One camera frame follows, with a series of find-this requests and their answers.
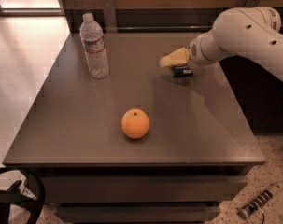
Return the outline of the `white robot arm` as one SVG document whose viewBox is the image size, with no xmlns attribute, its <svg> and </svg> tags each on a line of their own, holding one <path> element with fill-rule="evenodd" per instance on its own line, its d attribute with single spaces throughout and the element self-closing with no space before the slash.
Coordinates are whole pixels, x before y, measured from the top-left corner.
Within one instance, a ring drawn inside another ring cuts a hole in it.
<svg viewBox="0 0 283 224">
<path fill-rule="evenodd" d="M 237 7 L 220 13 L 211 30 L 160 59 L 161 67 L 188 62 L 209 65 L 240 56 L 259 64 L 283 82 L 281 18 L 271 7 Z"/>
</svg>

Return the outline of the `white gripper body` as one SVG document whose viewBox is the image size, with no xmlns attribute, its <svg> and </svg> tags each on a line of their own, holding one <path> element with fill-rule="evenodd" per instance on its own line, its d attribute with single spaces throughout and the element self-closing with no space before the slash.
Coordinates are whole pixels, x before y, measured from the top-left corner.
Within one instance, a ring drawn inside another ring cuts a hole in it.
<svg viewBox="0 0 283 224">
<path fill-rule="evenodd" d="M 208 65 L 219 62 L 223 58 L 223 51 L 216 43 L 213 32 L 200 34 L 189 44 L 191 62 L 197 65 Z"/>
</svg>

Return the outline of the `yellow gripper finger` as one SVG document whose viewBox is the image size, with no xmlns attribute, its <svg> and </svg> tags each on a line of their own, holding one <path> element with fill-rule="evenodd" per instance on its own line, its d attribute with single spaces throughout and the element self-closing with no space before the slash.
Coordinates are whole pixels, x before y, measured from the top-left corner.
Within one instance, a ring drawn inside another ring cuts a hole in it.
<svg viewBox="0 0 283 224">
<path fill-rule="evenodd" d="M 188 50 L 186 48 L 180 48 L 166 56 L 163 56 L 159 61 L 159 65 L 160 67 L 182 65 L 187 63 L 188 60 L 189 60 Z"/>
</svg>

